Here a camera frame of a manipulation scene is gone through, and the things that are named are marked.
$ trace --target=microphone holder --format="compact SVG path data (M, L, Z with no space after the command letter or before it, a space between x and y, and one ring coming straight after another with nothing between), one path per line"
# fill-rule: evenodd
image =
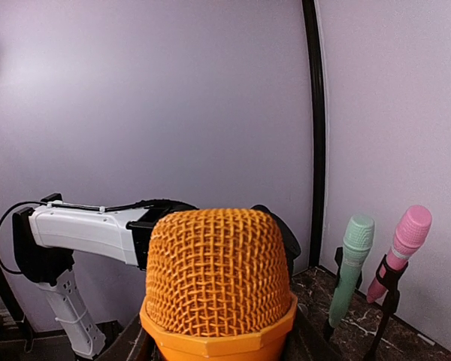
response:
M342 247L336 248L336 254L334 255L334 261L337 264L336 284L334 286L334 289L336 289L337 286L339 285L339 280L341 279L341 264L343 262L343 248ZM359 278L356 283L356 288L359 288L359 286L361 286L361 283L362 283L362 272L359 274ZM333 333L334 333L334 327L331 327L331 325L329 324L329 319L326 318L325 322L324 322L324 327L322 329L322 336L324 337L324 339L327 342L329 342Z
M403 269L399 271L395 270L389 267L385 255L376 270L376 279L387 289L387 294L384 298L383 305L381 306L383 317L381 318L381 322L377 328L373 343L369 348L369 351L365 354L363 361L374 361L376 359L376 350L379 346L381 338L384 335L384 331L386 331L389 318L398 310L399 297L401 295L398 290L398 282L404 271L406 271L408 265L409 263L406 263ZM380 271L383 267L385 269L385 273L384 276L381 276Z

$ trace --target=white wall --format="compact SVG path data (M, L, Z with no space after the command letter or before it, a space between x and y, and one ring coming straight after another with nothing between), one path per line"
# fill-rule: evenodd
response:
M366 291L410 205L433 214L398 316L451 350L451 1L319 2L328 72L322 264L352 214L377 223Z
M307 264L311 109L298 0L0 1L0 216L55 191L118 205L263 203L291 226ZM10 267L10 224L0 238ZM126 323L144 274L76 253L97 321ZM44 297L9 277L39 331Z

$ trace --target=robotic arm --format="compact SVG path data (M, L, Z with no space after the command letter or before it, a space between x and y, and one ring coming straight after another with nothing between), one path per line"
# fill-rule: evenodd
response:
M42 202L13 215L15 260L44 292L76 355L94 359L106 340L77 288L73 251L108 256L144 270L156 222L172 212L196 208L168 200L112 208L70 205L58 193Z

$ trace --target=black metal frame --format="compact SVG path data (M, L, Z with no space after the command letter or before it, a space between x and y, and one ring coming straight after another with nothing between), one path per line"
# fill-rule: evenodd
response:
M10 288L7 282L7 278L3 274L2 268L0 267L0 297L10 312L10 315L17 324L18 330L22 334L23 339L26 340L26 350L32 349L33 339L36 337L35 330L30 325L23 309L20 307L17 299L15 298L14 292Z
M325 201L325 92L322 54L314 0L303 0L310 87L313 105L313 211L310 225L309 267L319 265Z

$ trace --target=orange mesh grille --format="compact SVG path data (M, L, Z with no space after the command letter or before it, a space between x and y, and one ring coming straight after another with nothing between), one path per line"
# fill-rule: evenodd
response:
M258 332L291 302L279 227L268 214L246 209L162 218L150 239L146 286L150 319L184 335Z

